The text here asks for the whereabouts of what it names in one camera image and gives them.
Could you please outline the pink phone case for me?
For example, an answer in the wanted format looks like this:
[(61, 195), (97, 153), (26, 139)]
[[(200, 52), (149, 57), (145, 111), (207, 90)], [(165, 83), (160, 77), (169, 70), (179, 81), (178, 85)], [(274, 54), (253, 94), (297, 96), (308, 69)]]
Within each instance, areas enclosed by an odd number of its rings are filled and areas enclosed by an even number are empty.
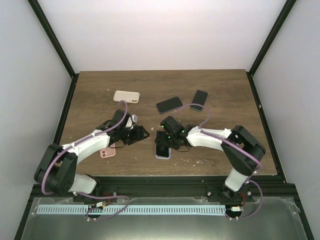
[(116, 155), (116, 146), (115, 146), (115, 144), (112, 144), (109, 147), (100, 149), (99, 153), (100, 153), (100, 157), (102, 159), (114, 157)]

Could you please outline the black phone teal edge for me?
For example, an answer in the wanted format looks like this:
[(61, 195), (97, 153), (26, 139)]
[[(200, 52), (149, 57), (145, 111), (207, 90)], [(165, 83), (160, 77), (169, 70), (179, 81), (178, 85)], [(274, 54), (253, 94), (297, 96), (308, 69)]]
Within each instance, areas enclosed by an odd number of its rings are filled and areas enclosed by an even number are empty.
[(197, 90), (193, 100), (192, 100), (192, 105), (190, 105), (190, 108), (196, 111), (202, 111), (203, 106), (207, 100), (208, 93), (202, 90)]

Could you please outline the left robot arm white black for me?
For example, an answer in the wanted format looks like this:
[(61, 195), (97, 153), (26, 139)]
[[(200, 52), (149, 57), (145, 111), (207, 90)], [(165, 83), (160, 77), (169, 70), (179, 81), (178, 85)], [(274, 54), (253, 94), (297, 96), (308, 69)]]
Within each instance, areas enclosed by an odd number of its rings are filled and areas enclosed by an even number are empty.
[(102, 189), (97, 180), (87, 174), (77, 174), (78, 164), (111, 145), (121, 141), (125, 146), (142, 141), (150, 136), (147, 130), (137, 125), (137, 116), (117, 110), (112, 119), (98, 126), (92, 133), (81, 139), (59, 145), (50, 144), (34, 174), (34, 180), (41, 185), (44, 195), (67, 193), (84, 194), (91, 202), (97, 202)]

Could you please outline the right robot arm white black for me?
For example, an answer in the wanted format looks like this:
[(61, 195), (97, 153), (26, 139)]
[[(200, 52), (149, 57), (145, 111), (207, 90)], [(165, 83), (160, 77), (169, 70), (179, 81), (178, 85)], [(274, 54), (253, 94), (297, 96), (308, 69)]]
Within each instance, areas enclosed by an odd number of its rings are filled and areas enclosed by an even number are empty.
[(156, 133), (155, 144), (178, 151), (180, 147), (204, 147), (224, 152), (232, 169), (223, 187), (223, 198), (229, 202), (240, 196), (240, 189), (257, 170), (262, 168), (261, 160), (265, 147), (243, 126), (232, 129), (207, 129), (202, 125), (183, 126), (173, 116), (160, 123), (162, 130)]

